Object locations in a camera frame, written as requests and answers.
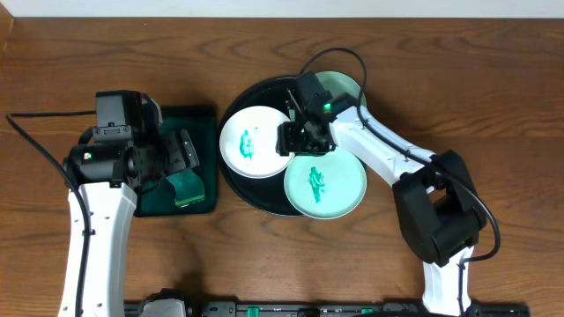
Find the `green sponge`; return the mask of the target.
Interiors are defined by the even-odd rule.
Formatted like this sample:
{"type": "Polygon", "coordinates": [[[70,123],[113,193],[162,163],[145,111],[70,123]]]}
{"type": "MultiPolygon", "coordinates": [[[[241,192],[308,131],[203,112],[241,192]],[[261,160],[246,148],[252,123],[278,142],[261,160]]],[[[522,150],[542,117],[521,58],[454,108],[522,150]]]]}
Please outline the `green sponge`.
{"type": "Polygon", "coordinates": [[[183,208],[205,199],[204,182],[192,169],[171,174],[166,177],[166,180],[174,188],[174,204],[176,207],[183,208]]]}

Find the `white plate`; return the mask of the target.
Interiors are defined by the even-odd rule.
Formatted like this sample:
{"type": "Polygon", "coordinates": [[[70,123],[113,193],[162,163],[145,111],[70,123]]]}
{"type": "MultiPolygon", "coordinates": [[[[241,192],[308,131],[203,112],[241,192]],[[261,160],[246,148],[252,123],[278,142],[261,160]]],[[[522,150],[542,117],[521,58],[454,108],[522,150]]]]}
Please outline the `white plate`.
{"type": "Polygon", "coordinates": [[[278,126],[289,122],[281,111],[266,106],[246,107],[225,123],[219,149],[227,166],[250,179],[264,179],[283,172],[294,155],[277,153],[278,126]]]}

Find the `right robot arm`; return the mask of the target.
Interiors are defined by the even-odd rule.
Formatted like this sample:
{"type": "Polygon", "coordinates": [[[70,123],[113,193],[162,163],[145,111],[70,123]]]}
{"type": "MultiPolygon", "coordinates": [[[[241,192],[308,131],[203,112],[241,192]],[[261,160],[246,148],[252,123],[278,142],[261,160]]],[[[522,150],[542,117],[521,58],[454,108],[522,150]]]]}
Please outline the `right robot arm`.
{"type": "Polygon", "coordinates": [[[334,94],[313,72],[298,75],[288,94],[290,120],[278,126],[278,153],[312,159],[343,150],[376,172],[392,189],[404,241],[424,263],[424,307],[466,315],[467,266],[491,213],[464,160],[406,141],[370,114],[361,92],[334,94]]]}

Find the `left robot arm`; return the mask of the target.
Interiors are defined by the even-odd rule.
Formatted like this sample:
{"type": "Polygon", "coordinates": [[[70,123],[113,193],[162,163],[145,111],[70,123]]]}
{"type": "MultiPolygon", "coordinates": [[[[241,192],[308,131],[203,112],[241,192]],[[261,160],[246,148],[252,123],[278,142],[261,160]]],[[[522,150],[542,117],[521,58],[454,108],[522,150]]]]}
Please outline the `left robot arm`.
{"type": "Polygon", "coordinates": [[[123,316],[130,225],[141,197],[168,183],[176,207],[199,203],[205,185],[186,129],[161,133],[160,106],[135,91],[99,92],[97,124],[63,161],[70,189],[70,247],[61,316],[123,316]]]}

